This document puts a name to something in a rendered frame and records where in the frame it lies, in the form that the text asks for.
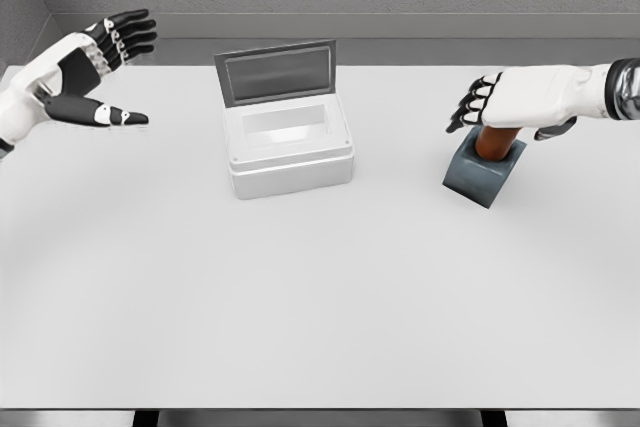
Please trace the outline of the grey stamp with brown handle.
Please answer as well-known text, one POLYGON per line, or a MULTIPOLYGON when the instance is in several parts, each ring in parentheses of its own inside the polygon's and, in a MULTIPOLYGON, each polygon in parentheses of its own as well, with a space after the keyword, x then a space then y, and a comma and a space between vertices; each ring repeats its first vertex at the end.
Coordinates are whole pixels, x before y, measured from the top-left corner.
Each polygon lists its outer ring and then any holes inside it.
POLYGON ((473 127, 454 153, 443 185, 489 209, 527 144, 520 128, 473 127))

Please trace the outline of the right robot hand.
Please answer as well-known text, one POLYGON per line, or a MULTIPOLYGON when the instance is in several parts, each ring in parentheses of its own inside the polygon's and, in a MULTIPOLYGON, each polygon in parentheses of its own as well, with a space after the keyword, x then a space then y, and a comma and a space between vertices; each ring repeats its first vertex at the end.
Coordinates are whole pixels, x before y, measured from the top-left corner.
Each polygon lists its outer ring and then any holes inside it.
POLYGON ((579 117, 602 119, 606 66, 546 65, 509 67, 472 82, 446 128, 534 128, 537 141, 570 130, 579 117))

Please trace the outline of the white box with hinged lid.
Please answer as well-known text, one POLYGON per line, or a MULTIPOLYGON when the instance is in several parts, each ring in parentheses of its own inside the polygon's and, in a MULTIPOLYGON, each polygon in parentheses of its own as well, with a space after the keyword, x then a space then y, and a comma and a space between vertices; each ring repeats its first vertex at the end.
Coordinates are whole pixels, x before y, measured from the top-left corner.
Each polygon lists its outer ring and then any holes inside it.
POLYGON ((241 200, 349 183, 355 146, 335 40, 217 54, 232 188, 241 200))

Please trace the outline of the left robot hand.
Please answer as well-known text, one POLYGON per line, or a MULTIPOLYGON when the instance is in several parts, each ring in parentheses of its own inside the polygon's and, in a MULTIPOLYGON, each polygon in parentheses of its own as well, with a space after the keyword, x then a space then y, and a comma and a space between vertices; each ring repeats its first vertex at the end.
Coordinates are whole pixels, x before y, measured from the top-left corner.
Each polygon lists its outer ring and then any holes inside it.
POLYGON ((88 94, 131 59, 154 51, 156 21, 147 9, 106 17, 46 49, 0 92, 0 158, 38 124, 146 125, 149 119, 88 94))

